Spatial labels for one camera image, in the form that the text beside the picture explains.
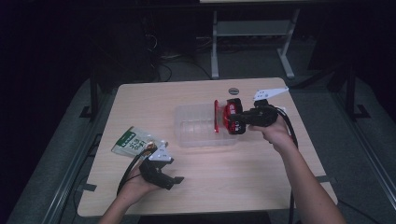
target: human hand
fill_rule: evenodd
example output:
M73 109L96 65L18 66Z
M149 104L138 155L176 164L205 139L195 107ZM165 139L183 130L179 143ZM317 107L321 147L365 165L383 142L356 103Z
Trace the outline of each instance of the human hand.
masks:
M138 162L129 172L128 179L122 186L117 198L99 220L100 224L120 223L122 217L132 204L137 203L149 192L160 189L160 187L147 182L140 175L139 166L141 163L142 161Z
M285 120L281 116L277 116L276 122L268 127L250 125L248 129L262 132L262 137L272 143L274 149L278 152L281 148L289 147L290 144L293 144Z
M143 196L149 192L160 189L160 187L147 182L142 175L140 175L139 166L142 161L139 161L131 172L128 174L127 181L120 190L116 200L120 200L124 206L131 206L137 203Z

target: wooden table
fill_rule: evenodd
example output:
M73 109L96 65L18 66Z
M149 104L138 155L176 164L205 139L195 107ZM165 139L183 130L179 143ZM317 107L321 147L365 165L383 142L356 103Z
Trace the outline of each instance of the wooden table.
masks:
M244 110L253 107L258 89L283 88L280 78L208 80L192 82L122 85L117 93L94 160L78 213L101 216L116 197L120 179L131 158L111 152L116 141L131 126L168 141L175 161L163 168L170 176L184 176L170 190L159 189L132 206L127 214L191 214L258 211L289 208L290 184L283 162L261 133L247 131L238 142L226 147L190 147L177 144L174 114L178 105L207 104L234 98L228 89L237 88ZM326 175L304 124L288 92L269 103L284 106L290 116L300 151L315 176ZM323 187L336 202L329 182Z

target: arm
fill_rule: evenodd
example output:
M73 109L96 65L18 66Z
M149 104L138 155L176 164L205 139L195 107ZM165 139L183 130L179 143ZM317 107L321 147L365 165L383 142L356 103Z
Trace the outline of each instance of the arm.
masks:
M159 189L153 184L146 182L139 172L139 162L134 169L131 170L128 177L131 178L122 187L119 195L113 203L107 208L99 223L120 223L128 208L137 203L143 196L149 192Z
M303 223L346 223L332 198L316 180L304 157L292 142L280 116L269 127L249 126L249 129L261 131L263 138L271 142L280 154Z

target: clear plastic container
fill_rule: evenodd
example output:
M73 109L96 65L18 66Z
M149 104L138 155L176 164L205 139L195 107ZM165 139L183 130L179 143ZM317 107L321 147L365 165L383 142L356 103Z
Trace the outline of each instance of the clear plastic container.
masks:
M229 146L238 138L224 128L215 132L214 104L179 105L175 113L175 134L181 147Z

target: black cable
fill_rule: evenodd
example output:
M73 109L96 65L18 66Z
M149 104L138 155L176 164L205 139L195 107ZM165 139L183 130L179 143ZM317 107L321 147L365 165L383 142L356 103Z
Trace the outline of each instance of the black cable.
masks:
M349 203L346 203L346 202L344 202L344 201L342 201L342 200L340 200L340 199L338 199L338 202L339 202L339 203L342 203L342 204L344 204L344 205L346 205L347 207L349 207L349 208L351 208L351 209L353 209L355 212L361 214L362 216L367 217L367 218L370 219L372 222L374 222L374 223L376 223L376 224L381 224L380 222L378 222L377 220L375 220L373 217L370 217L369 215L363 213L361 210L359 210L359 209L357 209L356 207L350 205Z
M142 157L146 152L151 152L152 153L151 149L145 149L145 150L141 151L138 155L136 155L134 157L134 159L131 161L131 164L129 164L129 166L126 169L124 175L122 176L122 179L121 179L120 184L119 184L119 188L117 189L117 195L119 195L122 187L129 180L128 175L131 172L132 168L134 168L134 165L137 163L137 161L140 159L140 157Z
M138 175L134 175L134 176L130 177L129 179L127 179L127 180L125 181L125 183L128 182L128 181L130 181L130 180L132 180L132 179L135 178L135 177L140 176L140 175L142 175L142 174L138 174Z
M160 64L158 64L159 66L163 66L163 67L165 67L165 68L167 68L168 70L169 70L169 77L164 81L164 82L168 82L170 79L171 79L171 77L172 77L172 69L169 67L169 66L166 66L165 64L163 64L163 63L160 63ZM160 81L162 81L162 78L161 78L161 74L160 73L158 73L158 77L159 77L159 80Z
M212 37L203 37L200 39L197 39L197 41L201 41L202 39L208 39L206 42L204 42L203 44L198 44L197 49L195 50L195 52L203 52L206 49L211 49L213 41L212 41Z
M100 140L98 140L98 138L99 138L99 137L102 137L102 135L103 135L102 133L98 133L98 134L95 136L95 138L93 139L93 142L92 142L92 144L91 144L91 146L90 146L90 149L88 150L87 156L85 157L84 162L83 162L82 164L85 163L85 161L87 160L87 157L95 157L96 153L95 153L95 154L91 154L91 153L93 152L93 150L94 150L96 147L99 147Z
M291 125L291 121L290 121L288 115L285 113L285 111L283 111L280 108L277 108L276 110L277 110L277 114L280 115L283 118L283 120L285 120L286 125L289 128L291 139L293 140L294 145L298 148L297 136L294 132L293 126ZM293 223L293 219L294 219L294 196L293 196L293 191L291 191L290 205L289 205L289 224Z
M241 44L233 42L228 38L218 40L218 52L221 54L234 54L239 52L241 48Z
M210 80L213 80L212 76L210 76L210 75L206 72L206 70L205 70L201 65L199 65L199 64L197 64L197 63L189 62L189 61L177 61L177 62L167 62L167 63L190 63L190 64L193 64L193 65L197 66L198 68L200 68L200 69L206 74L206 76L207 76Z

